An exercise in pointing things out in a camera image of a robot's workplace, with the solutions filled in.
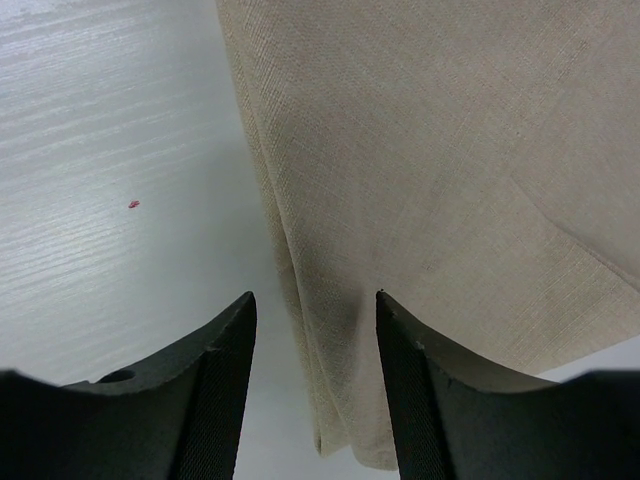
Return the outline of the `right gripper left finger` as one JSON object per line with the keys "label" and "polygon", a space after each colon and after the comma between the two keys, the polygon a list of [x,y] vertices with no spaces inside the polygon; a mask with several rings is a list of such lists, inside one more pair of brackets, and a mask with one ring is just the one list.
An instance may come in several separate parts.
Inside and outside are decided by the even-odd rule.
{"label": "right gripper left finger", "polygon": [[255,297],[96,382],[1,373],[4,479],[230,479],[254,354]]}

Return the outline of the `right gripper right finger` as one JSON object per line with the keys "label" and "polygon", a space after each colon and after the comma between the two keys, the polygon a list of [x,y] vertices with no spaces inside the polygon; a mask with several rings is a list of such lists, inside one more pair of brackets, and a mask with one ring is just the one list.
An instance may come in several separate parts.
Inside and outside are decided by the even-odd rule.
{"label": "right gripper right finger", "polygon": [[385,292],[376,333],[404,479],[635,479],[639,375],[555,383],[488,360]]}

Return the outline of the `beige cloth napkin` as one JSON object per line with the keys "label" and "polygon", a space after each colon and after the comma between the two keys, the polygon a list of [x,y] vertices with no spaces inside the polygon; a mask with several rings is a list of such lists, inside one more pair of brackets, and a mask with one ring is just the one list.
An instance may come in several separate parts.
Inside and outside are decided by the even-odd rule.
{"label": "beige cloth napkin", "polygon": [[639,333],[635,1],[221,1],[327,457],[397,466],[388,291],[540,373]]}

